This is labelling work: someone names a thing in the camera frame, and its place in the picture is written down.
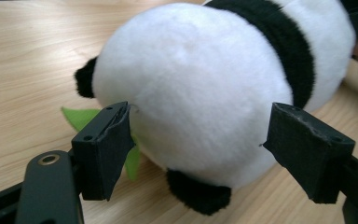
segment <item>wooden surface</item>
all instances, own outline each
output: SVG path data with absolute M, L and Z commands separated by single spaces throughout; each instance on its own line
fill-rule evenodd
M 131 16 L 169 0 L 0 2 L 0 190 L 19 183 L 34 156 L 69 150 L 76 132 L 61 106 L 99 107 L 76 94 L 74 71 Z M 358 76 L 356 64 L 352 76 Z M 357 141 L 358 91 L 343 85 L 314 115 Z M 337 204 L 317 205 L 275 165 L 212 217 L 185 208 L 164 173 L 143 158 L 139 179 L 123 175 L 110 202 L 83 202 L 86 223 L 343 223 Z

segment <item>white plush toy part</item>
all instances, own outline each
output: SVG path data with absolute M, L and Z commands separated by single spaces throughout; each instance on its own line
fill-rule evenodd
M 337 0 L 169 4 L 117 29 L 76 79 L 102 106 L 129 102 L 138 147 L 179 200 L 211 215 L 274 164 L 261 146 L 271 104 L 323 105 L 353 43 Z

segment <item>stuffed animal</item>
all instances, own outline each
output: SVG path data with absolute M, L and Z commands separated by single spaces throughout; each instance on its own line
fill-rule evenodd
M 338 0 L 168 4 L 118 28 L 76 72 L 80 95 L 131 105 L 131 134 L 172 193 L 211 215 L 274 163 L 273 102 L 311 111 L 336 91 L 354 32 Z

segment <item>black plush fur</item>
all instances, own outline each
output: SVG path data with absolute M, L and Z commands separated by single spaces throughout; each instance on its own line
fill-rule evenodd
M 167 180 L 173 195 L 203 215 L 211 216 L 229 204 L 231 188 L 200 183 L 173 170 L 168 170 Z
M 83 97 L 95 97 L 92 91 L 92 75 L 96 62 L 97 57 L 90 59 L 84 67 L 78 69 L 75 73 L 77 92 Z
M 303 108 L 312 95 L 315 73 L 309 44 L 296 22 L 270 1 L 213 0 L 205 6 L 236 13 L 263 33 L 282 62 L 293 105 Z

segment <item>felt bamboo leaf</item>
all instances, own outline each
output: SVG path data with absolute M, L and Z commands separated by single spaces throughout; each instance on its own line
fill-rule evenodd
M 74 129 L 80 132 L 86 125 L 97 116 L 101 110 L 99 109 L 69 109 L 66 107 L 62 108 L 62 113 L 68 122 L 74 127 Z M 124 163 L 124 166 L 127 171 L 127 176 L 130 180 L 136 180 L 139 160 L 141 158 L 141 152 L 139 148 L 135 145 L 129 154 Z
M 80 132 L 101 110 L 99 109 L 69 109 L 62 108 L 68 122 Z

